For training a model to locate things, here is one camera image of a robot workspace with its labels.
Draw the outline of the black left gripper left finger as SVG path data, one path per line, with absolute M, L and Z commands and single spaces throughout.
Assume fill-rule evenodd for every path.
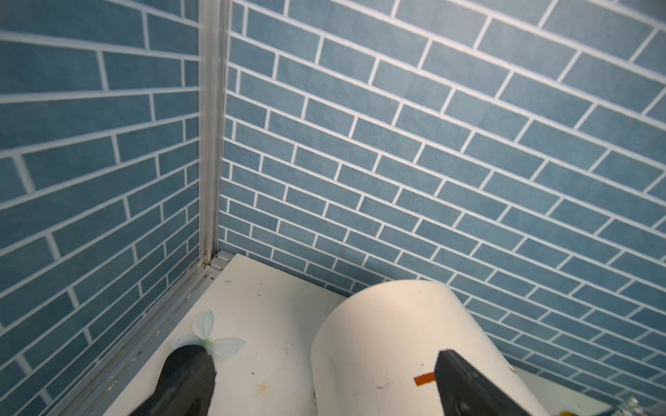
M 201 345 L 177 348 L 166 359 L 157 386 L 132 416 L 208 415 L 217 372 Z

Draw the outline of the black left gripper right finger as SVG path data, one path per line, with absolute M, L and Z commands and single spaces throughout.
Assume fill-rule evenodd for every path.
M 434 374 L 446 416 L 529 416 L 523 407 L 452 349 L 439 352 Z

